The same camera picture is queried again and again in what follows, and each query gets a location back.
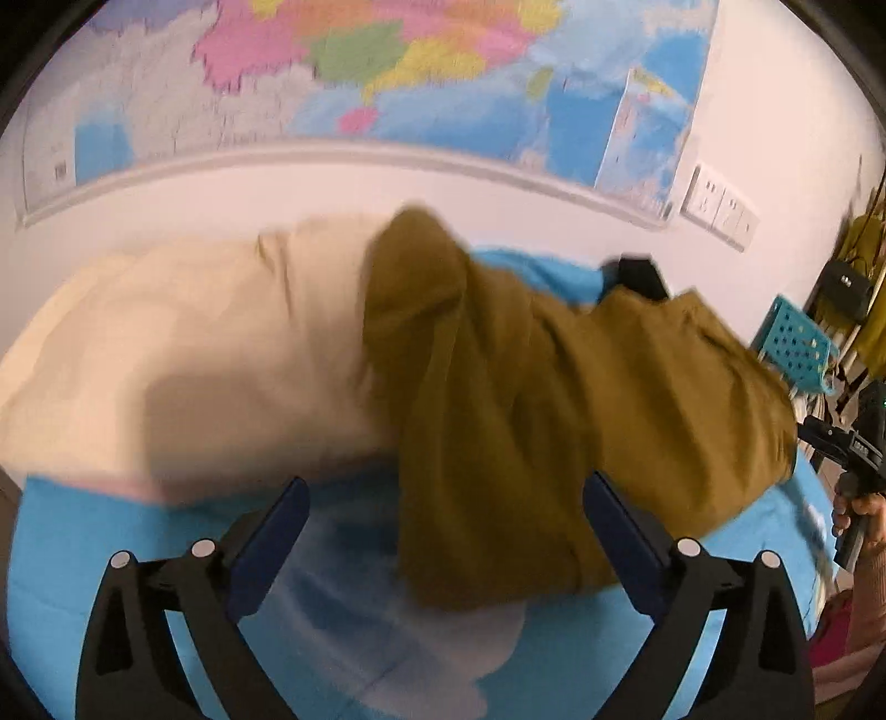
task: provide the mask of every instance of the teal perforated plastic basket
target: teal perforated plastic basket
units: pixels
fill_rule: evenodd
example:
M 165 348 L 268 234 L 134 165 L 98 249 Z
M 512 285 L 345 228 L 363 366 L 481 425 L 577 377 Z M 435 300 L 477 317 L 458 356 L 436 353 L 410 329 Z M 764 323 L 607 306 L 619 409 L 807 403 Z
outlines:
M 836 348 L 820 327 L 781 295 L 769 309 L 754 348 L 799 392 L 834 392 L 828 359 L 836 355 Z

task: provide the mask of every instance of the white power socket panel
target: white power socket panel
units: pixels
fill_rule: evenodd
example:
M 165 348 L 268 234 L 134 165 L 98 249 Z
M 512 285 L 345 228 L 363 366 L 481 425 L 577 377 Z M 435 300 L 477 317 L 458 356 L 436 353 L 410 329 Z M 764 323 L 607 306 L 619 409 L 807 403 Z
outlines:
M 683 215 L 710 228 L 725 193 L 726 184 L 710 168 L 699 165 L 683 203 Z
M 705 165 L 696 168 L 683 215 L 740 251 L 750 245 L 760 222 L 748 201 Z

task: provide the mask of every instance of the colorful map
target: colorful map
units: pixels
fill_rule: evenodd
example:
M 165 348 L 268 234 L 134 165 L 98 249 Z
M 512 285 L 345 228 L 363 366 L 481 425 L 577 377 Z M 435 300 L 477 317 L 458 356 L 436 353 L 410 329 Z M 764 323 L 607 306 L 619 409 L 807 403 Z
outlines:
M 716 12 L 716 0 L 110 0 L 29 93 L 25 209 L 188 154 L 331 137 L 497 160 L 660 217 Z

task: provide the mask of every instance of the hand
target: hand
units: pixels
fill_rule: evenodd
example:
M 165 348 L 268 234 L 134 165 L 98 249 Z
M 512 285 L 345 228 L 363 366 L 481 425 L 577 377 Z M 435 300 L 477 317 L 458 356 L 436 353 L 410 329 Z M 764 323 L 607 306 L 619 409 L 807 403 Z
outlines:
M 842 495 L 834 498 L 834 511 L 831 518 L 834 521 L 832 532 L 834 537 L 839 537 L 851 525 L 851 519 L 846 514 L 849 503 Z M 852 509 L 859 515 L 868 515 L 865 543 L 862 545 L 862 553 L 868 553 L 886 544 L 886 497 L 882 495 L 865 495 L 852 501 Z

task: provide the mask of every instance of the bed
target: bed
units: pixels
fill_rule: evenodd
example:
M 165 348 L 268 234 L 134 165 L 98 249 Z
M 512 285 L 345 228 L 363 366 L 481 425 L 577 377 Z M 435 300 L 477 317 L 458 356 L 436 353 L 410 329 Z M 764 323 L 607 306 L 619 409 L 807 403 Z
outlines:
M 597 301 L 603 275 L 507 250 L 478 257 L 570 303 Z M 12 656 L 57 720 L 73 720 L 77 666 L 108 558 L 185 552 L 220 536 L 267 497 L 168 509 L 30 478 L 9 574 Z M 793 476 L 703 539 L 713 554 L 785 561 L 807 632 L 831 576 L 830 503 L 804 457 Z M 260 611 L 240 623 L 262 667 L 306 720 L 469 720 L 593 716 L 636 655 L 651 622 L 613 587 L 465 614 L 417 607 L 394 572 L 396 469 L 378 464 L 312 490 L 308 524 Z M 713 614 L 668 717 L 682 717 L 701 684 L 722 614 Z M 171 625 L 205 714 L 221 720 L 181 617 Z

